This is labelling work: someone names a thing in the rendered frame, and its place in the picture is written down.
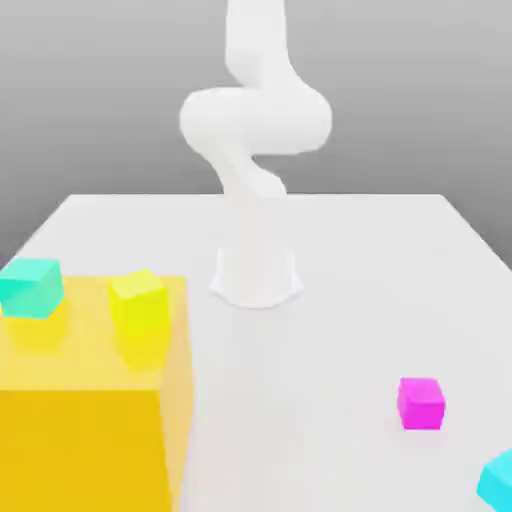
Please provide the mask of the small magenta cube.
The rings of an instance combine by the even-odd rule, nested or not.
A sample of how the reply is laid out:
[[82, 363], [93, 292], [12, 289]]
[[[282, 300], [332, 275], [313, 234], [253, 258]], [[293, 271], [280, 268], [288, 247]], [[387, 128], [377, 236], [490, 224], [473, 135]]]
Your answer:
[[440, 430], [446, 400], [435, 378], [401, 377], [397, 409], [405, 430]]

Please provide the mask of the small teal cube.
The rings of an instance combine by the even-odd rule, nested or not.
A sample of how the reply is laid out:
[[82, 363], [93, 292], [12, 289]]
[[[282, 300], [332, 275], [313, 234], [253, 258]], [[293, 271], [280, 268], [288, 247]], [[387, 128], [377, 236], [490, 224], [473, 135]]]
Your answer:
[[0, 306], [5, 317], [46, 319], [64, 296], [56, 259], [17, 258], [0, 270]]

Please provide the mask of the small cyan cube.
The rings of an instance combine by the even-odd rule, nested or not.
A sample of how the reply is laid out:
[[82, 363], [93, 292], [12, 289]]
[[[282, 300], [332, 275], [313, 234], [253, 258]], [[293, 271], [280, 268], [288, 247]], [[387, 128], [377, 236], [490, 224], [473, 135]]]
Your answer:
[[495, 512], [512, 512], [512, 449], [484, 465], [477, 495]]

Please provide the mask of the large yellow box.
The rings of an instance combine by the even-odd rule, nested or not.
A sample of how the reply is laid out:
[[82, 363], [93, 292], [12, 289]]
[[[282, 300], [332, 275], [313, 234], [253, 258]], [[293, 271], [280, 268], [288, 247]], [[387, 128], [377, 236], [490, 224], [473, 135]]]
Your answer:
[[103, 276], [45, 320], [0, 311], [0, 512], [178, 512], [194, 380], [183, 277], [171, 326], [119, 336]]

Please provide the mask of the small yellow cube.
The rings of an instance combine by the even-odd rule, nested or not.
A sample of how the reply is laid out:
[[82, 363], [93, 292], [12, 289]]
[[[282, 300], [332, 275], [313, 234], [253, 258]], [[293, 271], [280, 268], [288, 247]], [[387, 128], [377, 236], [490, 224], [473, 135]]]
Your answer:
[[170, 326], [168, 289], [150, 270], [108, 278], [107, 293], [120, 335], [136, 337]]

